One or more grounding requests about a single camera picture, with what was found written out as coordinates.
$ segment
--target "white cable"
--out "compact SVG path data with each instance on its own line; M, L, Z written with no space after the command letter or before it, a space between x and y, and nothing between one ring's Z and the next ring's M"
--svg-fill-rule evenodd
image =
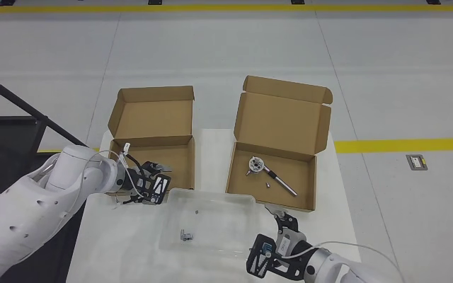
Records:
M401 278L401 281L403 283L406 283L406 281L404 279L404 276L403 276L403 273L401 273L400 269L393 262L393 260L391 260L388 256L386 256L385 254L381 253L380 251L378 251L378 250L376 250L374 248L371 248L369 246L360 245L360 244L357 244L357 243L346 243L346 242L340 242L340 241L326 241L326 242L322 242L322 243L316 244L316 245L312 246L311 248L308 248L308 249L304 250L303 252L298 253L296 255L284 256L284 257L282 257L282 259L298 258L299 256L301 256L301 255L303 255L305 253L308 253L310 250L313 250L315 248L321 247L322 245L325 245L327 243L339 243L339 244L347 245L347 246L356 246L356 247L360 247L360 248L366 248L368 250L372 250L372 251L382 255L386 260L388 260L395 267L396 271L398 271L398 274L399 274L399 277Z
M84 169L82 170L82 173L81 173L79 191L77 192L76 199L74 200L74 203L72 204L71 209L69 209L68 212L70 212L70 211L74 208L74 205L76 205L77 200L79 200L80 191L81 191L82 185L83 185L83 183L84 183L84 173L85 173L85 169L86 169L88 163L93 159L94 156L96 156L96 155L98 155L98 154L101 154L101 153L103 153L103 152L110 152L110 153L112 153L112 154L115 154L115 155L118 157L118 160L119 160L119 161L122 163L122 165L125 167L126 173L127 173L127 175L129 176L130 182L131 182L131 184L132 184L132 186L133 186L135 192L136 192L140 197L143 197L143 198L144 198L144 196L141 195L141 194L139 193L139 191L137 190L137 188L135 187L134 181L132 180L132 176L130 175L129 171L127 170L127 166L123 163L124 161L121 160L120 156L119 156L116 152L111 151L111 150L109 150L109 149L106 149L106 150L102 150L102 151L96 152L96 153L93 154L93 155L90 157L90 159L87 160L87 162L85 163ZM21 258L18 262L16 262L16 264L18 264L18 263L20 263L20 262L23 262L24 260L26 260L27 258L29 258L33 253L35 253L37 250L39 250L46 242L48 242L51 238L53 238L53 237L55 236L55 234L57 234L58 231L60 230L60 229L59 229L59 226L63 223L63 221L64 221L64 218L63 218L62 220L60 220L60 222L58 223L57 228L55 229L55 231L52 232L52 234L50 235L50 237L49 237L46 241L44 241L44 243L42 243L41 246L39 246L39 247L36 248L33 252L31 252L31 253L29 253L28 255L26 255L24 258Z

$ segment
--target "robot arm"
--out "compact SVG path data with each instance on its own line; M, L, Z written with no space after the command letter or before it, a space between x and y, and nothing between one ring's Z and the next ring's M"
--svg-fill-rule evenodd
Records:
M340 269L346 265L349 271L340 279L341 283L390 283L387 276L360 263L342 258L325 248L312 246L306 236L298 231L297 219L285 210L266 205L278 225L277 243L258 234L248 256L247 272L264 278L267 271L290 280L306 283L334 283Z
M93 193L123 189L133 202L160 204L171 180L160 172L170 169L138 166L125 168L93 149L67 146L12 184L0 194L0 276L48 242Z

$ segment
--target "cable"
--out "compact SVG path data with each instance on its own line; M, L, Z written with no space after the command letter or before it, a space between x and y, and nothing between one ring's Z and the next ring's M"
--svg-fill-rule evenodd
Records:
M305 253L308 253L310 250L313 250L315 248L321 247L322 245L325 245L327 243L339 243L339 244L347 245L347 246L356 246L356 247L360 247L360 248L366 248L368 250L372 250L372 251L382 255L386 260L388 260L395 267L396 271L398 271L398 274L399 274L399 277L401 278L401 281L403 283L406 283L403 274L401 273L401 271L398 268L398 266L393 262L393 260L391 260L388 256L386 256L385 254L383 254L382 252L380 252L380 251L378 251L378 250L376 250L374 248L371 248L369 246L360 245L360 244L357 244L357 243L346 243L346 242L340 242L340 241L326 241L326 242L322 242L322 243L316 244L316 245L312 246L311 248L308 248L308 249L304 250L301 253L297 253L296 255L284 256L284 257L282 257L282 259L298 258L299 256L301 256L301 255L303 255Z
M146 183L147 183L147 179L145 179L144 171L143 171L143 168L142 168L142 166L140 165L139 161L137 161L135 158L133 158L130 154L126 154L126 157L128 157L128 159L132 160L132 162L134 162L135 165L136 165L136 166L138 167L138 169L140 170L140 174L142 175L142 180L143 180L142 189L143 189L143 190L146 190L145 185L146 185ZM140 197L143 197L143 198L144 198L144 196L141 195L141 194L139 193L139 191L135 188L135 186L134 186L134 189L135 189L135 192L136 192Z
M69 209L68 212L72 211L72 209L73 209L74 206L76 205L77 201L79 200L80 191L81 191L81 189L82 189L82 185L83 185L84 179L85 179L84 173L85 173L85 169L86 169L88 163L93 159L94 156L96 156L96 155L98 155L98 154L101 154L101 153L103 153L103 152L110 152L110 153L112 153L112 154L115 154L115 155L118 157L118 160L122 163L120 156L119 156L116 152L111 151L111 150L108 150L108 149L102 150L102 151L99 151L99 152L96 152L95 154L93 154L93 155L90 157L90 159L87 160L87 162L85 163L84 169L82 170L82 173L81 173L79 191L77 192L76 199L74 200L74 203L72 204L71 209ZM127 175L129 176L130 182L132 183L132 186L133 186L135 192L136 192L139 196L143 197L143 196L138 192L137 188L135 187L134 181L132 180L132 176L130 175L129 171L127 171L126 165L123 164L123 166L125 167L126 173L127 173ZM27 258L29 258L33 253L35 253L35 252L36 252L37 250L39 250L44 244L46 244L46 242L48 242L51 238L53 238L53 237L58 233L58 231L60 230L60 225L63 223L63 221L64 221L64 218L62 218L62 220L60 220L60 222L59 222L58 225L57 225L57 228L52 232L52 234L50 235L50 237L49 237L46 241L44 241L44 242L43 242L38 248L36 248L33 252L29 253L29 254L26 255L24 258L21 258L21 259L20 259L18 262L16 262L15 264L18 264L18 263L20 263L20 262L23 262L24 260L26 260Z

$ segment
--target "metal rod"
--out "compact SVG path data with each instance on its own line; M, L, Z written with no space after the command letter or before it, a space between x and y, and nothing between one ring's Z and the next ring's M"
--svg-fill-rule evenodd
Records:
M280 179L278 176L275 177L275 180L277 182L279 182L285 189L287 189L288 192L291 192L292 195L294 195L295 197L297 196L297 192L295 192L289 185L287 185L285 182L283 182L282 179Z
M266 173L269 173L270 169L266 165L264 165L264 171L266 171ZM295 197L297 196L297 192L295 192L289 185L287 185L287 183L283 182L283 180L280 179L280 177L275 176L275 180L279 184L281 184L281 186L283 186L285 189L287 189L288 192L291 192L292 195L294 195Z
M20 109L26 111L28 114L32 115L36 119L43 121L50 129L53 129L58 134L72 142L73 144L79 146L86 146L83 142L79 141L75 136L70 134L68 131L60 127L57 123L53 122L49 119L48 116L42 114L38 110L36 110L33 106L26 103L24 100L19 98L16 94L10 92L7 88L0 84L0 95L11 101L14 105L17 105Z

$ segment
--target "cardboard box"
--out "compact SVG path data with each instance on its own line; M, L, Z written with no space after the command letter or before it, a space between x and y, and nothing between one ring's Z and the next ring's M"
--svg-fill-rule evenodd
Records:
M316 154L327 146L333 97L328 88L247 76L234 126L226 192L310 212L316 205ZM266 172L249 174L252 156L286 182L294 197Z
M129 154L140 164L172 167L165 173L171 177L169 189L194 188L193 100L192 86L120 89L108 122L114 138L110 149L119 152L129 142Z

